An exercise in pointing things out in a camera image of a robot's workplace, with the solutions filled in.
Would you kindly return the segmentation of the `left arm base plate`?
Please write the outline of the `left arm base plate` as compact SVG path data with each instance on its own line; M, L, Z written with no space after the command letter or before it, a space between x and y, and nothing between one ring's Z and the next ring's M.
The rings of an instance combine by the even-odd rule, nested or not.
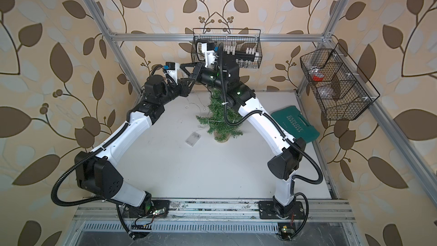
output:
M130 218L149 218L152 216L166 215L169 211L170 201L164 199L148 200L139 207L126 205Z

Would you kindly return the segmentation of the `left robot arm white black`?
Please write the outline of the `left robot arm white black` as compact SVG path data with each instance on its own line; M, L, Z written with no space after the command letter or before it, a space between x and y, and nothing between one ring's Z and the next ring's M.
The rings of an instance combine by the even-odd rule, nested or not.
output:
M188 68L194 66L195 63L174 62L157 65L143 86L140 102L128 111L126 121L98 147L89 153L81 151L75 164L55 182L51 191L54 204L71 207L107 200L145 210L151 195L125 182L116 167L135 140L157 122L166 104L190 94L193 81ZM93 193L92 198L67 202L58 197L60 185L72 173L76 174L81 189Z

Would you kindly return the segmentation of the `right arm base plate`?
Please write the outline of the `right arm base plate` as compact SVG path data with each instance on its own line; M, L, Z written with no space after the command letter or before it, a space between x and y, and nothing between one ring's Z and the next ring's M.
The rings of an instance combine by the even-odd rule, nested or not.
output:
M287 206L282 206L275 200L258 202L259 217L261 219L298 219L305 218L305 210L302 202L293 201Z

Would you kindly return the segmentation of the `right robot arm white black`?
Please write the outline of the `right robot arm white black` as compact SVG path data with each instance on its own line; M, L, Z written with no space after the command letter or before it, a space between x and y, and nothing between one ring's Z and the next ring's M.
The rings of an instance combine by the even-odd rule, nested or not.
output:
M305 152L306 143L287 132L265 110L256 94L240 80L237 54L227 53L223 43L205 39L194 42L193 53L204 55L195 62L191 80L219 90L223 109L223 124L240 126L248 121L270 146L274 156L267 163L276 177L273 206L275 213L285 218L291 214L295 199L295 180L312 185L323 182L323 172L318 163Z

